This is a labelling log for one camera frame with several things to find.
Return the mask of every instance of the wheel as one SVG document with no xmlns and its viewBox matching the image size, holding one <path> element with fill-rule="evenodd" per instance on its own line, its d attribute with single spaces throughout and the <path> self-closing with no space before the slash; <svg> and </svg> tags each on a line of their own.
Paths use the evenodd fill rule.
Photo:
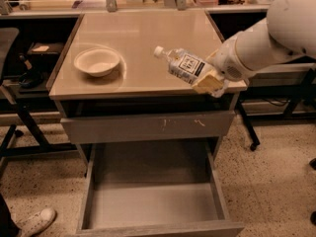
<svg viewBox="0 0 316 237">
<path fill-rule="evenodd" d="M 257 146 L 258 145 L 256 143 L 252 143 L 251 146 L 250 146 L 250 150 L 251 151 L 255 151 L 257 149 Z"/>
<path fill-rule="evenodd" d="M 21 130 L 15 130 L 14 133 L 16 134 L 17 138 L 20 138 L 23 136 L 23 132 Z"/>
<path fill-rule="evenodd" d="M 310 215 L 310 222 L 312 222 L 314 225 L 316 225 L 316 211 L 314 211 L 314 212 Z"/>
<path fill-rule="evenodd" d="M 314 158 L 313 160 L 311 160 L 309 162 L 310 167 L 312 167 L 314 170 L 316 170 L 316 158 Z"/>
</svg>

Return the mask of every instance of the white bowl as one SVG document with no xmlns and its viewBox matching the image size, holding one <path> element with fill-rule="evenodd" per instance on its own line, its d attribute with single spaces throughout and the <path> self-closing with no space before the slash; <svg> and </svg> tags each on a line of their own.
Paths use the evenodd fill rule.
<svg viewBox="0 0 316 237">
<path fill-rule="evenodd" d="M 107 48 L 91 48 L 80 52 L 75 60 L 75 67 L 94 77 L 101 77 L 110 74 L 113 69 L 119 66 L 119 55 Z"/>
</svg>

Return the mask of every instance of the person's foot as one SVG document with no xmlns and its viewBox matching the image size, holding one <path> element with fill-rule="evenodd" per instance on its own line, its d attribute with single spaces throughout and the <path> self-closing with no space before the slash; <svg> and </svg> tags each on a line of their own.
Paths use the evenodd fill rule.
<svg viewBox="0 0 316 237">
<path fill-rule="evenodd" d="M 56 217 L 56 211 L 53 208 L 45 208 L 42 211 L 29 217 L 27 220 L 21 220 L 17 226 L 21 229 L 20 237 L 31 237 L 41 233 L 46 229 Z"/>
</svg>

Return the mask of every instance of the speckled floor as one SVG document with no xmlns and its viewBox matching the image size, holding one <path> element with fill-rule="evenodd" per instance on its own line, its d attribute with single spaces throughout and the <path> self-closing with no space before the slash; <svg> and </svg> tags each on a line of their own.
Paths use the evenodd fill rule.
<svg viewBox="0 0 316 237">
<path fill-rule="evenodd" d="M 7 127 L 0 127 L 3 137 Z M 58 124 L 41 129 L 51 142 L 66 141 Z M 314 237 L 309 216 L 316 210 L 316 122 L 257 125 L 261 145 L 251 140 L 236 118 L 224 138 L 215 165 L 234 221 L 245 229 L 239 237 Z M 18 145 L 33 144 L 28 132 Z M 16 220 L 45 206 L 58 211 L 54 223 L 39 236 L 75 232 L 84 191 L 85 168 L 76 153 L 10 160 L 0 179 L 0 192 Z"/>
</svg>

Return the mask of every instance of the cabinet top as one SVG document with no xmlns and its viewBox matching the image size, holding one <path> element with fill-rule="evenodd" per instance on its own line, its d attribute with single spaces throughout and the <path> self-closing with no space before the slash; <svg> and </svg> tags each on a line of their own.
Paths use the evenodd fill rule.
<svg viewBox="0 0 316 237">
<path fill-rule="evenodd" d="M 206 58 L 221 41 L 204 10 L 87 13 L 50 90 L 55 100 L 119 96 L 194 94 L 190 85 L 168 73 L 168 64 L 154 57 L 157 45 L 184 48 Z M 122 64 L 108 76 L 93 78 L 74 67 L 75 57 L 93 47 L 117 51 Z M 246 89 L 231 83 L 229 92 Z"/>
</svg>

